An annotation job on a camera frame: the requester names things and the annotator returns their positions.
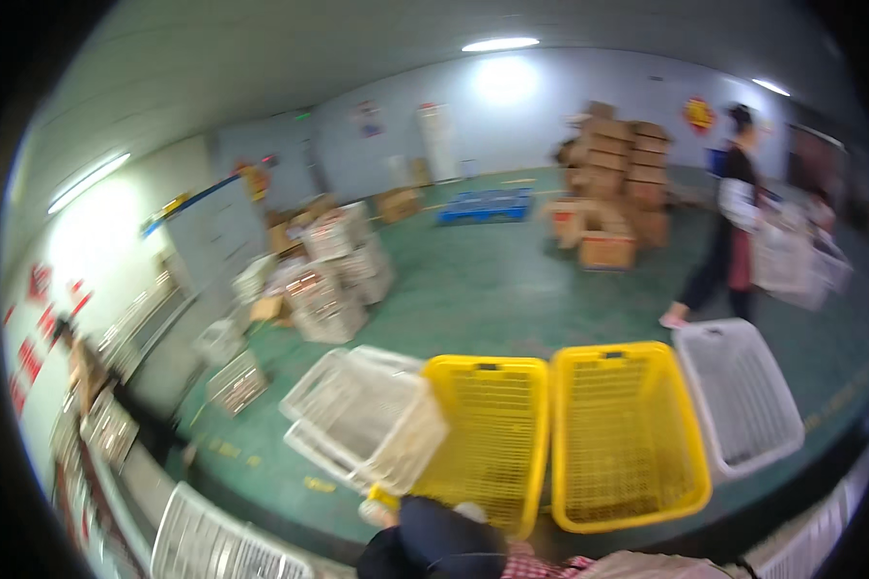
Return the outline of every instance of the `black pants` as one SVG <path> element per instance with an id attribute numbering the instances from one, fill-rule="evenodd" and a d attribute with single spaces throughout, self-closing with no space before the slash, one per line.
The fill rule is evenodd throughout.
<path id="1" fill-rule="evenodd" d="M 423 496 L 404 496 L 401 503 L 399 526 L 378 533 L 360 556 L 359 579 L 408 579 L 435 570 L 451 579 L 502 576 L 506 543 L 498 529 Z"/>
<path id="2" fill-rule="evenodd" d="M 117 376 L 112 376 L 109 384 L 113 389 L 113 398 L 138 423 L 138 439 L 158 464 L 164 466 L 172 449 L 183 450 L 190 444 L 177 434 L 174 424 L 148 410 Z"/>
<path id="3" fill-rule="evenodd" d="M 686 287 L 676 300 L 695 311 L 701 308 L 715 294 L 719 287 L 728 286 L 730 274 L 731 243 L 734 226 L 724 216 L 715 230 L 712 248 L 708 257 L 699 265 L 686 281 Z M 730 307 L 738 318 L 750 321 L 753 292 L 729 288 Z"/>

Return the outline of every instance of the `blue bin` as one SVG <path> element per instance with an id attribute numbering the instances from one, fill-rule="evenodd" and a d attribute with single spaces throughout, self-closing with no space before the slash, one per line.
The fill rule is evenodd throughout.
<path id="1" fill-rule="evenodd" d="M 724 174 L 724 159 L 728 156 L 728 151 L 722 149 L 705 149 L 708 151 L 708 172 L 715 177 L 720 177 Z"/>

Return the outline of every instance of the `plaid shirt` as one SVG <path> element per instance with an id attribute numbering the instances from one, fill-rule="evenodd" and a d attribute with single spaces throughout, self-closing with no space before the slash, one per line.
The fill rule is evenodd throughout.
<path id="1" fill-rule="evenodd" d="M 562 565 L 553 565 L 534 556 L 534 549 L 522 541 L 509 542 L 509 558 L 502 579 L 574 579 L 592 566 L 586 557 L 571 557 Z"/>

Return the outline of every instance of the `shoe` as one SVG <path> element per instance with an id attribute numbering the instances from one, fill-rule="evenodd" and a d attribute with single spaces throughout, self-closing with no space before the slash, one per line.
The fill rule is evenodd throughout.
<path id="1" fill-rule="evenodd" d="M 183 460 L 183 468 L 190 468 L 190 465 L 193 464 L 194 459 L 196 459 L 196 445 L 187 445 L 183 450 L 181 459 Z"/>
<path id="2" fill-rule="evenodd" d="M 678 330 L 679 328 L 684 328 L 688 326 L 688 322 L 685 321 L 683 318 L 677 318 L 669 314 L 663 314 L 660 316 L 660 325 L 667 330 Z"/>
<path id="3" fill-rule="evenodd" d="M 488 521 L 487 512 L 476 503 L 461 503 L 454 507 L 454 512 L 476 523 L 486 524 Z"/>
<path id="4" fill-rule="evenodd" d="M 360 503 L 358 507 L 358 515 L 360 520 L 370 525 L 382 529 L 386 527 L 386 519 L 389 518 L 392 511 L 381 501 L 373 498 L 368 498 Z"/>

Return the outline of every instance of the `blue plastic pallet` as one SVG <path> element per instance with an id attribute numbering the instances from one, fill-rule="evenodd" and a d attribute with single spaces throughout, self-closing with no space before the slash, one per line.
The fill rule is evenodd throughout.
<path id="1" fill-rule="evenodd" d="M 437 215 L 438 223 L 472 218 L 476 222 L 494 217 L 522 221 L 531 206 L 530 187 L 521 189 L 494 189 L 458 193 Z"/>

